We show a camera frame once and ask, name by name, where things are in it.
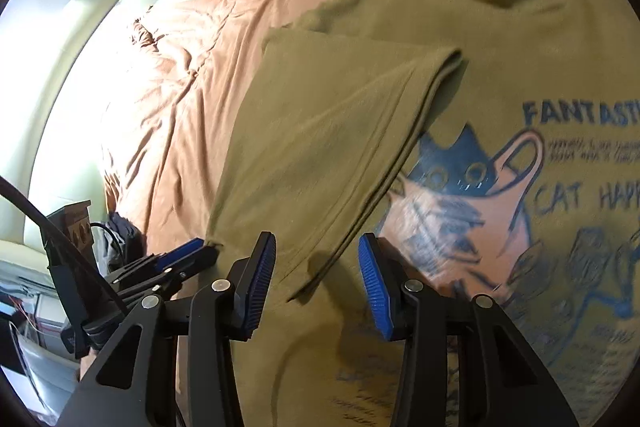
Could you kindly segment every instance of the wrinkled fabric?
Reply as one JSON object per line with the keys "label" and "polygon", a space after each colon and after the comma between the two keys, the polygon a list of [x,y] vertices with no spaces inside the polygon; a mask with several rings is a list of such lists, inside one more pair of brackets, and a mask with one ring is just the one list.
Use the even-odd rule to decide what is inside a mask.
{"label": "wrinkled fabric", "polygon": [[231,131],[270,27],[325,0],[159,0],[132,25],[126,92],[100,137],[110,210],[150,253],[203,237]]}
{"label": "wrinkled fabric", "polygon": [[102,276],[106,277],[145,256],[145,237],[128,219],[117,212],[110,212],[103,225],[111,230],[113,236],[101,227],[94,227],[95,258]]}
{"label": "wrinkled fabric", "polygon": [[[640,26],[628,2],[330,0],[270,35],[292,31],[276,57],[266,41],[207,233],[222,245],[220,276],[260,230],[278,242],[264,320],[251,343],[234,346],[246,424],[264,425],[271,411],[281,427],[388,425],[398,346],[362,333],[375,328],[357,241],[339,243],[375,231],[443,293],[487,294],[503,305],[580,424],[593,425],[640,346],[631,181],[640,158],[633,99]],[[361,206],[362,192],[344,183],[345,174],[358,172],[371,150],[395,158],[407,141],[395,132],[392,147],[379,147],[370,129],[385,119],[364,92],[354,104],[349,87],[360,74],[382,77],[385,51],[406,44],[420,46],[422,57],[460,46],[465,66],[438,89],[426,132],[387,197]],[[350,115],[321,112],[320,120],[327,97]],[[392,110],[394,97],[383,98]],[[360,124],[361,110],[370,127]],[[369,194],[389,182],[386,172],[358,180]],[[348,235],[356,219],[359,230]],[[298,298],[287,301],[292,291]]]}
{"label": "wrinkled fabric", "polygon": [[448,46],[272,30],[211,212],[218,267],[247,256],[261,230],[278,244],[274,285],[312,252],[339,257],[460,64]]}

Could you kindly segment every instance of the blue gripper pad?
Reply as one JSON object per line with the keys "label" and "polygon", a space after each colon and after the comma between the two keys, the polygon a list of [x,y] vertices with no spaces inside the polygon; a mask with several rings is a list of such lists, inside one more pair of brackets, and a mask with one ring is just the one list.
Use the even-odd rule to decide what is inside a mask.
{"label": "blue gripper pad", "polygon": [[367,235],[363,235],[358,244],[360,271],[367,290],[373,320],[385,340],[389,341],[394,331],[391,320],[391,299],[370,244],[370,241],[375,241],[375,238],[370,239]]}
{"label": "blue gripper pad", "polygon": [[276,238],[273,233],[263,232],[258,240],[258,248],[262,248],[260,252],[260,261],[255,270],[255,276],[249,286],[248,292],[248,309],[246,310],[245,328],[251,336],[260,324],[264,302],[267,298],[267,291],[271,283],[273,268],[276,264]]}
{"label": "blue gripper pad", "polygon": [[191,239],[186,242],[184,245],[180,245],[180,247],[174,248],[171,252],[163,253],[162,255],[157,255],[158,260],[156,261],[156,271],[158,273],[162,273],[162,271],[175,261],[182,259],[183,257],[187,257],[189,254],[199,250],[204,246],[204,241],[199,237],[195,239]]}

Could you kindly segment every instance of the olive t-shirt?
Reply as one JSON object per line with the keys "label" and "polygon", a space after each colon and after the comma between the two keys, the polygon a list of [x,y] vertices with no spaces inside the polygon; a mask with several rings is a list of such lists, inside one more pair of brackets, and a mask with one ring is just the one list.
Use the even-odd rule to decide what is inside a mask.
{"label": "olive t-shirt", "polygon": [[[290,30],[462,50],[358,234],[387,238],[443,292],[494,296],[592,425],[640,346],[640,23],[626,0],[331,0]],[[355,63],[357,53],[336,51]],[[314,158],[309,176],[330,175],[330,153]],[[221,187],[229,176],[225,165]],[[300,194],[310,208],[312,185]],[[220,227],[234,199],[221,194],[208,238],[241,244]],[[245,204],[235,230],[257,237],[271,212],[261,205]],[[271,223],[287,242],[306,237],[295,215]],[[249,426],[388,425],[402,346],[371,325],[355,242],[339,259],[334,246],[278,260],[287,269],[276,268],[262,325],[234,360]],[[223,249],[221,266],[237,255]]]}

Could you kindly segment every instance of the wire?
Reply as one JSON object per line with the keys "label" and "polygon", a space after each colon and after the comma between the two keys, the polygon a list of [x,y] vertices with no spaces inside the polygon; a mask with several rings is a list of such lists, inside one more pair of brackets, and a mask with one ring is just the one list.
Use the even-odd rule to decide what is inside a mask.
{"label": "wire", "polygon": [[29,314],[24,310],[24,308],[22,307],[22,304],[20,304],[20,302],[18,302],[16,299],[14,299],[11,295],[7,295],[7,297],[9,297],[11,299],[11,302],[14,303],[14,306],[16,307],[16,309],[22,314],[24,315],[24,318],[27,319],[27,322],[29,323],[29,325],[31,326],[31,328],[33,328],[35,331],[37,331],[39,334],[41,335],[46,335],[48,337],[54,337],[54,338],[59,338],[60,335],[54,335],[53,333],[45,333],[42,330],[39,330],[36,325],[31,322],[31,318],[29,317]]}
{"label": "wire", "polygon": [[113,248],[115,248],[116,250],[118,250],[118,255],[120,256],[120,260],[122,261],[122,265],[124,266],[124,254],[122,253],[122,248],[120,247],[120,244],[118,243],[118,240],[116,239],[116,235],[113,233],[113,231],[107,227],[107,225],[104,225],[103,223],[89,223],[90,227],[98,227],[99,229],[103,229],[106,233],[108,233],[109,235],[111,235],[111,238],[113,239]]}
{"label": "wire", "polygon": [[177,400],[175,402],[175,418],[178,420],[180,427],[187,427],[187,422],[184,421],[184,416],[182,416],[182,411],[180,410]]}
{"label": "wire", "polygon": [[98,270],[95,270],[89,264],[82,254],[78,251],[68,237],[61,230],[49,220],[47,217],[39,211],[31,201],[24,197],[24,195],[15,188],[11,183],[0,176],[0,195],[6,198],[11,204],[13,204],[18,210],[20,210],[25,216],[31,219],[40,229],[48,235],[53,242],[57,245],[60,253],[64,255],[68,263],[75,263],[79,266],[94,282],[100,286],[100,288],[107,294],[107,296],[116,304],[118,309],[127,315],[127,307],[122,299],[118,297],[118,294],[114,291],[111,285],[100,275]]}

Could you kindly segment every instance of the metal screw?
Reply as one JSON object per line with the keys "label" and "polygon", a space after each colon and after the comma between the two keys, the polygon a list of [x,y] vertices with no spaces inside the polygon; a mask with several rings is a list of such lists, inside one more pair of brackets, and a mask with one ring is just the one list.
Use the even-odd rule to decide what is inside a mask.
{"label": "metal screw", "polygon": [[218,279],[211,283],[211,289],[214,292],[224,292],[231,288],[231,283],[226,279]]}
{"label": "metal screw", "polygon": [[404,283],[404,287],[407,288],[410,292],[419,292],[424,288],[424,284],[416,279],[409,279],[406,283]]}
{"label": "metal screw", "polygon": [[479,295],[478,297],[476,297],[476,304],[481,308],[489,309],[494,305],[494,302],[492,301],[491,297],[488,297],[486,295]]}
{"label": "metal screw", "polygon": [[142,299],[142,307],[145,310],[148,310],[153,308],[154,306],[157,306],[158,302],[160,302],[160,299],[157,295],[147,295],[144,299]]}

